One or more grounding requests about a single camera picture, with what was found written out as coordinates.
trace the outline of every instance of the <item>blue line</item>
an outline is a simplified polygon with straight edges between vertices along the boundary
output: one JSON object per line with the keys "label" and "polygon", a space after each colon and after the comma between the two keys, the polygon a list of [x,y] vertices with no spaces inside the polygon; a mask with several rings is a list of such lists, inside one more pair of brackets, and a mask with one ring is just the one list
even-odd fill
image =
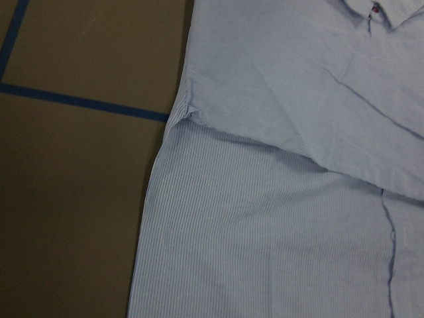
{"label": "blue line", "polygon": [[18,37],[19,28],[21,27],[24,19],[25,11],[27,10],[29,0],[19,0],[13,13],[11,24],[7,30],[5,41],[0,50],[0,81],[6,70],[7,62],[11,57],[13,46],[15,45],[16,38]]}
{"label": "blue line", "polygon": [[104,101],[95,101],[93,99],[86,99],[81,97],[74,97],[64,94],[51,93],[49,91],[41,91],[38,89],[20,87],[15,85],[8,85],[0,83],[0,92],[12,95],[18,95],[23,97],[30,97],[35,99],[41,99],[43,101],[53,101],[57,103],[85,107],[89,109],[96,109],[98,111],[107,111],[109,113],[115,113],[120,115],[150,119],[153,121],[162,121],[166,123],[169,115],[165,113],[159,113],[156,111],[147,111],[144,109],[128,107],[123,105],[117,105],[113,103],[107,103]]}

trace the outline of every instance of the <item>garment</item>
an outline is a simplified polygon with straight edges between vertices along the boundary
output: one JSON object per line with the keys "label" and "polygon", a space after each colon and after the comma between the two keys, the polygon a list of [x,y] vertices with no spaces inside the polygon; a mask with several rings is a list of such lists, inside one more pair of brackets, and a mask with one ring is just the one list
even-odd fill
{"label": "garment", "polygon": [[350,2],[196,1],[129,317],[422,316],[424,3]]}

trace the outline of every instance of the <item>blue tape strip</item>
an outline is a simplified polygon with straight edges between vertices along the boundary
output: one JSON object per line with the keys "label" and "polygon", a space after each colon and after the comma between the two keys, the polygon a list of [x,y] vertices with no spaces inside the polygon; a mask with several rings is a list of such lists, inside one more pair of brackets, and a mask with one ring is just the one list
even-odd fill
{"label": "blue tape strip", "polygon": [[147,111],[144,109],[117,105],[113,103],[107,103],[104,101],[95,101],[92,99],[86,99],[86,98],[69,96],[69,95],[58,94],[58,93],[51,93],[49,91],[41,91],[38,89],[20,87],[15,85],[0,84],[0,92],[23,96],[23,97],[41,99],[43,101],[53,101],[53,102],[72,105],[72,106],[96,109],[98,111],[107,111],[109,113],[115,113],[120,115],[150,119],[153,121],[162,121],[164,123],[166,123],[169,117],[168,114],[159,113],[156,111]]}
{"label": "blue tape strip", "polygon": [[3,78],[3,74],[6,70],[7,62],[11,57],[13,46],[15,45],[16,39],[18,37],[19,28],[21,27],[22,21],[25,16],[25,11],[27,10],[29,0],[19,0],[13,13],[13,18],[9,29],[7,30],[5,41],[1,46],[0,50],[0,81]]}

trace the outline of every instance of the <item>blue and white striped fabric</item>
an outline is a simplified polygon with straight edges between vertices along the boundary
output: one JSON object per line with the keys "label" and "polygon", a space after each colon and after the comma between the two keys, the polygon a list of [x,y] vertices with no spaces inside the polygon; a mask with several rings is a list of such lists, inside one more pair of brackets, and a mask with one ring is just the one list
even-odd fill
{"label": "blue and white striped fabric", "polygon": [[196,1],[130,318],[424,317],[424,1],[400,2]]}

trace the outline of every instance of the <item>brown surface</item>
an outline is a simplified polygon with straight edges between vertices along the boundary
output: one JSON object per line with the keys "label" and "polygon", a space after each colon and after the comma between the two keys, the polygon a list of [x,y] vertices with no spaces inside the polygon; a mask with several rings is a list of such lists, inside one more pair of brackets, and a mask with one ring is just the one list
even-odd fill
{"label": "brown surface", "polygon": [[[192,5],[30,1],[3,83],[168,112]],[[163,130],[0,93],[0,317],[125,316]]]}

